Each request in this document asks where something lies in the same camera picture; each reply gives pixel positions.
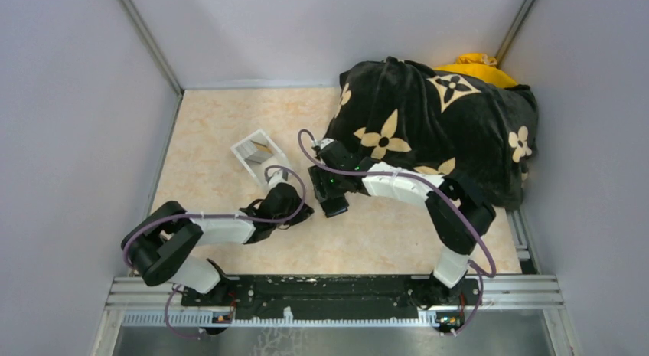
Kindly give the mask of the white plastic card tray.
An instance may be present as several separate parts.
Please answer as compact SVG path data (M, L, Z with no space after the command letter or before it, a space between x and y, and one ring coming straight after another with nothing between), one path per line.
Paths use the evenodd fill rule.
M269 190L279 180L273 175L279 173L284 179L289 174L281 169L271 168L271 165L280 165L292 168L286 154L270 138L263 129L257 129L252 134L234 143L230 147L236 159L253 177L253 180L263 189Z

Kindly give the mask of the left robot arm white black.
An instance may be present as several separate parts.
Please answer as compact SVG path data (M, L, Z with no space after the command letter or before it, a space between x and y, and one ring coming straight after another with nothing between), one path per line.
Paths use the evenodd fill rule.
M194 248L258 243L313 212L303 193L285 182L232 214L190 214L177 201L168 201L124 237L122 255L147 286L176 283L220 305L230 294L227 278L213 260L193 256Z

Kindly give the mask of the black leather card holder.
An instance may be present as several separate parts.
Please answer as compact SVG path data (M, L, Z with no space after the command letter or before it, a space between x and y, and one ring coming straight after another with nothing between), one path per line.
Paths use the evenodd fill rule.
M349 203L344 195L323 198L319 201L326 218L335 217L348 211Z

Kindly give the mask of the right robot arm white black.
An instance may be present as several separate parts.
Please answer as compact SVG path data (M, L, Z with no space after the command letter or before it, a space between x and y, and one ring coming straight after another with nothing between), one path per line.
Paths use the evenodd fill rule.
M342 142L314 142L315 176L312 182L320 202L335 195L364 194L391 198L427 211L443 244L432 271L431 293L441 304L452 303L461 293L475 247L496 217L477 185L459 173L425 175L349 152Z

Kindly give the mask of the black floral plush blanket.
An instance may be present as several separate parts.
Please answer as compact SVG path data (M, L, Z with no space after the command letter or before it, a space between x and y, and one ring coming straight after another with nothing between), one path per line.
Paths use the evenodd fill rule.
M327 138L422 174L461 173L491 204L509 211L522 205L540 118L527 85L497 87L388 57L354 65L340 86Z

